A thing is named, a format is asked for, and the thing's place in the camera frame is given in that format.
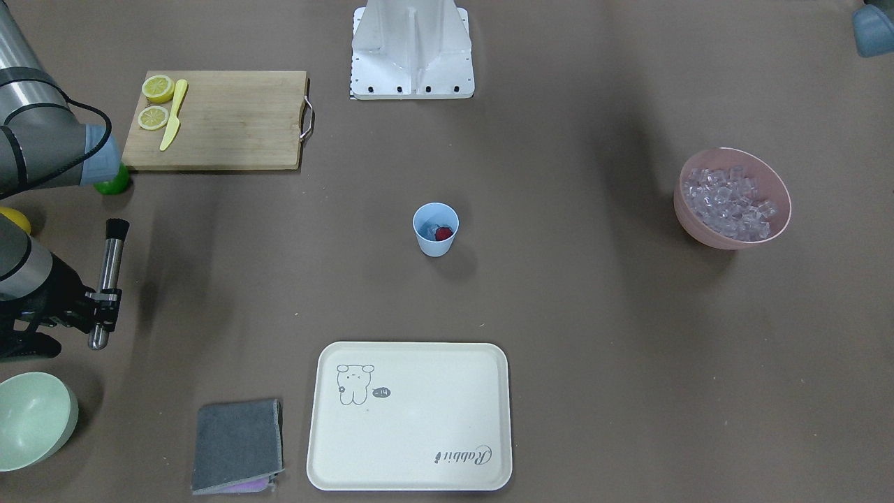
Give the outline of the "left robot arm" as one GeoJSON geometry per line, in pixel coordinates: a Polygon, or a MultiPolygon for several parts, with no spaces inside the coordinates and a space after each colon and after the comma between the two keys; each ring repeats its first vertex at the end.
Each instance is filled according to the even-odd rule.
{"type": "Polygon", "coordinates": [[[852,14],[853,40],[863,58],[893,52],[893,1],[863,1],[852,14]]]}

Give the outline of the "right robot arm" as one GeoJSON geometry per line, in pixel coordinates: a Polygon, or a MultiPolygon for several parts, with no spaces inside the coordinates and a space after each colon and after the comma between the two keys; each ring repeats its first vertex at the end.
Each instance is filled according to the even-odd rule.
{"type": "MultiPolygon", "coordinates": [[[[111,182],[121,153],[107,114],[71,99],[41,66],[2,4],[2,198],[61,186],[111,182]]],[[[44,245],[2,217],[2,333],[103,323],[103,292],[90,289],[44,245]]]]}

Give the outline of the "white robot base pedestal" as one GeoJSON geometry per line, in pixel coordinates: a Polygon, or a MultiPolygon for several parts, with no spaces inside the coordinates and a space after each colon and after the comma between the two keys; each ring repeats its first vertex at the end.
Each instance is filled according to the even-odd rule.
{"type": "Polygon", "coordinates": [[[353,12],[351,49],[352,99],[475,94],[469,13],[453,1],[368,1],[353,12]]]}

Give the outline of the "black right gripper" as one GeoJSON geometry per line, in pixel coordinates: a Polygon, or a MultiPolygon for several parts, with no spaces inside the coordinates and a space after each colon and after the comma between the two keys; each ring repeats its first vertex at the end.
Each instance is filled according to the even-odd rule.
{"type": "Polygon", "coordinates": [[[121,289],[95,291],[81,282],[72,267],[53,256],[47,280],[35,292],[1,302],[2,333],[10,333],[14,321],[28,322],[27,332],[36,332],[38,326],[61,324],[82,333],[111,333],[119,312],[95,311],[95,308],[119,308],[121,299],[121,289]]]}

